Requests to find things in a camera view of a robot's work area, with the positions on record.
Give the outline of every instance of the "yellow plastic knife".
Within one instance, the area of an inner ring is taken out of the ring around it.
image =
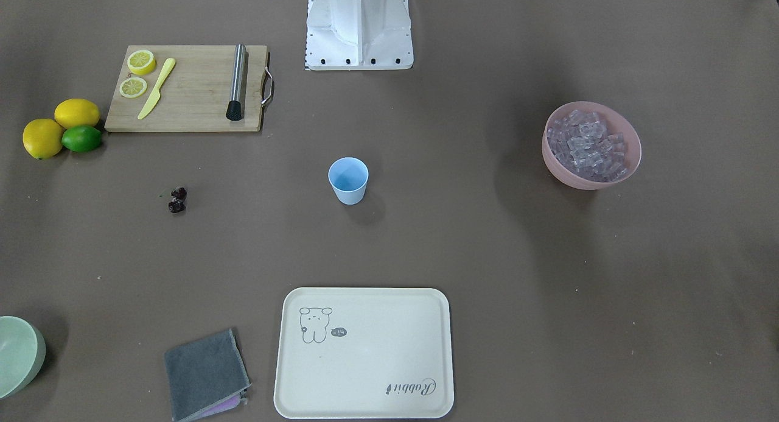
[[[176,66],[175,58],[168,58],[165,60],[165,64],[162,65],[162,70],[159,71],[159,76],[156,78],[156,83],[154,83],[154,87],[152,87],[151,93],[148,94],[147,103],[144,104],[141,112],[138,113],[138,119],[147,117],[147,114],[149,114],[154,109],[156,103],[158,103],[159,98],[161,97],[159,94],[159,89],[162,87],[162,83],[167,80],[167,76],[170,75],[170,72],[172,72],[173,66]]]

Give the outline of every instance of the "lime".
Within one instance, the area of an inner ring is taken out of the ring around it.
[[[143,78],[130,76],[119,85],[119,94],[123,97],[134,98],[144,94],[145,89],[147,89],[147,82]]]
[[[50,158],[62,149],[64,128],[52,119],[30,121],[22,133],[24,149],[36,159]]]
[[[62,144],[71,151],[83,153],[99,147],[102,136],[100,130],[94,126],[78,125],[68,128],[62,134]]]
[[[147,75],[148,73],[154,72],[154,69],[156,68],[154,54],[145,49],[135,51],[127,57],[127,67],[130,69],[130,72],[133,72],[136,75]]]
[[[94,102],[73,98],[62,101],[54,111],[54,120],[64,128],[95,125],[100,122],[100,110]]]

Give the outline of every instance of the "green lime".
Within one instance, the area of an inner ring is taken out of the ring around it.
[[[71,151],[83,153],[100,147],[100,137],[102,136],[100,130],[94,126],[76,125],[65,130],[62,135],[62,144]]]

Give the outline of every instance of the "purple cloth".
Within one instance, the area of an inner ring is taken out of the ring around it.
[[[223,403],[220,403],[219,405],[214,406],[208,411],[203,412],[203,414],[198,417],[198,419],[202,419],[206,416],[211,416],[212,414],[222,413],[223,411],[232,410],[233,408],[236,408],[239,406],[239,403],[241,403],[241,396],[240,395],[234,395],[230,399],[226,400]]]

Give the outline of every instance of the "lemon slice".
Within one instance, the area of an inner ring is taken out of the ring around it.
[[[127,58],[127,67],[136,75],[146,75],[154,71],[156,60],[151,51],[141,49],[130,54]]]
[[[119,94],[123,97],[133,99],[134,97],[139,97],[144,94],[145,89],[147,89],[147,82],[143,78],[130,76],[119,85]]]

